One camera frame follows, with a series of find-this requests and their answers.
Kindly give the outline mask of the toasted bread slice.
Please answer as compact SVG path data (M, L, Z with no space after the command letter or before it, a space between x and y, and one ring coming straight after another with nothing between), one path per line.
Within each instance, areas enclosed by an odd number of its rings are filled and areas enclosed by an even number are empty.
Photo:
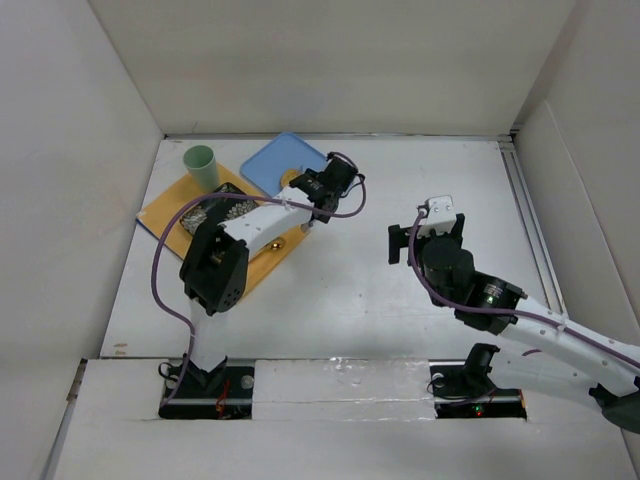
M293 181L295 178L299 177L300 175L301 175L301 172L296 169L286 170L280 178L280 186L282 188L287 187L291 181Z

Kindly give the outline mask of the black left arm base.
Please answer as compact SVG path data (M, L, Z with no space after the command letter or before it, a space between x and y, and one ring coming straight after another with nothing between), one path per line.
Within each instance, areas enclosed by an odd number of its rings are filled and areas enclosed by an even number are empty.
M207 372L192 361L177 385L181 365L163 362L164 390L158 415L166 420L247 420L252 416L254 364L223 360Z

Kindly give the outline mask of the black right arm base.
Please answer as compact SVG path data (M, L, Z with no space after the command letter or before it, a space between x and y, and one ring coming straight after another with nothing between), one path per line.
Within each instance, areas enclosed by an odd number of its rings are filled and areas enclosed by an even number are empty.
M434 399L437 419L527 419L523 395L498 388L490 379L497 346L476 343L466 359L429 362L426 390Z

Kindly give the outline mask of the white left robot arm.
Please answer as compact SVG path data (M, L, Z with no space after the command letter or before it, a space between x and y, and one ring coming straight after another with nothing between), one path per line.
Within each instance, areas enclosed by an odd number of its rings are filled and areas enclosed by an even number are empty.
M220 383L226 363L222 323L211 318L224 316L241 299L250 261L293 228L327 223L337 215L352 184L363 179L353 162L330 153L322 170L306 170L258 207L230 220L207 219L198 226L179 271L191 309L185 379L202 389Z

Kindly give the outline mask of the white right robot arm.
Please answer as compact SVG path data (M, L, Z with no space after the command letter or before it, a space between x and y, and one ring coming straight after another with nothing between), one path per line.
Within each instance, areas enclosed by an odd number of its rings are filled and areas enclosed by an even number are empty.
M639 430L639 348L604 336L547 309L521 288L476 270L462 247L465 218L449 231L425 235L427 213L410 227L388 228L388 261L402 249L436 307L452 309L464 325L525 345L510 356L493 344L473 346L461 376L475 395L493 389L532 390L594 409L613 425Z

